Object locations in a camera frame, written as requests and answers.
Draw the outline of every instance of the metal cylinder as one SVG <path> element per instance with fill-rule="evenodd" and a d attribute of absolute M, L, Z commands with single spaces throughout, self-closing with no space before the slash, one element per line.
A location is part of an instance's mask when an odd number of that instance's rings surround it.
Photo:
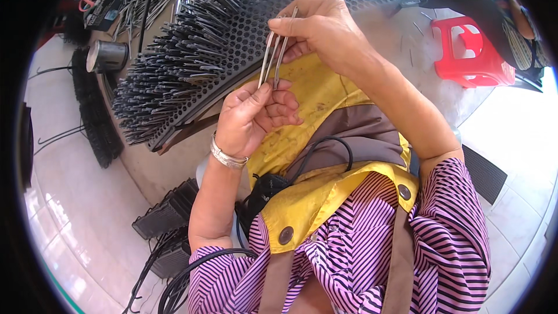
<path fill-rule="evenodd" d="M 129 50 L 127 43 L 96 40 L 87 54 L 87 71 L 95 73 L 121 71 L 128 61 Z"/>

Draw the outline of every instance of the bracelet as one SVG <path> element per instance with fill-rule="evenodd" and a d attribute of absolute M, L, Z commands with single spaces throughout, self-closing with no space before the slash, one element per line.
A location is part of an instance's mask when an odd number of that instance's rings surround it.
<path fill-rule="evenodd" d="M 211 141 L 211 152 L 215 159 L 217 159 L 221 164 L 225 165 L 226 167 L 230 167 L 231 169 L 242 169 L 244 165 L 248 162 L 248 157 L 238 159 L 227 156 L 223 151 L 217 146 L 215 143 L 215 135 L 217 131 L 213 132 L 212 141 Z"/>

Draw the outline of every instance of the metal button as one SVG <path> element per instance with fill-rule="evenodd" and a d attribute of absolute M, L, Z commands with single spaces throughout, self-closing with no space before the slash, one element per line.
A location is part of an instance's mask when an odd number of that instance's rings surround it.
<path fill-rule="evenodd" d="M 411 191 L 406 185 L 398 185 L 397 188 L 399 189 L 399 195 L 401 198 L 404 200 L 409 200 L 411 198 Z"/>
<path fill-rule="evenodd" d="M 291 226 L 283 228 L 281 234 L 279 234 L 279 244 L 286 245 L 292 239 L 292 235 L 295 230 Z"/>

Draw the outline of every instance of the red plastic stool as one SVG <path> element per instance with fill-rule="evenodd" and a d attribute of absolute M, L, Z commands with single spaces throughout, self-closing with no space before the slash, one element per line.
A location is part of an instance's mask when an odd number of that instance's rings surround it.
<path fill-rule="evenodd" d="M 480 33 L 471 32 L 465 26 L 466 24 L 474 26 Z M 434 62 L 436 74 L 440 78 L 456 81 L 464 88 L 513 85 L 515 83 L 515 68 L 500 57 L 472 18 L 462 16 L 433 20 L 431 26 L 438 27 L 441 31 L 443 56 L 441 60 Z M 475 52 L 474 58 L 454 57 L 451 28 L 457 26 L 464 30 L 459 37 L 465 42 L 466 49 Z M 467 79 L 465 76 L 475 76 L 475 78 Z"/>

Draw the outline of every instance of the striped shirt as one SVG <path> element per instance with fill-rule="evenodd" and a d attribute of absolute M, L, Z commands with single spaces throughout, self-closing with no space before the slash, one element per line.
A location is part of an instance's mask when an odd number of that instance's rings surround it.
<path fill-rule="evenodd" d="M 492 0 L 498 5 L 502 15 L 504 16 L 504 20 L 502 21 L 502 29 L 504 33 L 506 33 L 506 37 L 508 38 L 509 47 L 512 50 L 513 58 L 516 60 L 517 66 L 522 71 L 525 71 L 531 67 L 531 63 L 533 62 L 533 52 L 535 50 L 536 57 L 534 60 L 534 67 L 535 68 L 542 68 L 550 65 L 550 60 L 545 54 L 545 51 L 541 45 L 541 36 L 535 27 L 531 16 L 527 9 L 521 6 L 521 11 L 527 18 L 531 29 L 534 32 L 534 39 L 529 40 L 525 39 L 520 31 L 516 27 L 516 23 L 513 20 L 512 12 L 509 9 L 509 2 L 508 0 Z"/>
<path fill-rule="evenodd" d="M 315 274 L 336 313 L 380 313 L 391 257 L 397 193 L 371 172 L 338 210 L 296 250 L 283 313 Z M 490 277 L 484 216 L 465 165 L 438 164 L 408 215 L 414 234 L 412 313 L 475 312 Z M 269 262 L 269 234 L 261 215 L 250 248 L 258 258 L 214 258 L 191 273 L 188 312 L 254 313 Z M 220 250 L 202 247 L 190 257 Z"/>

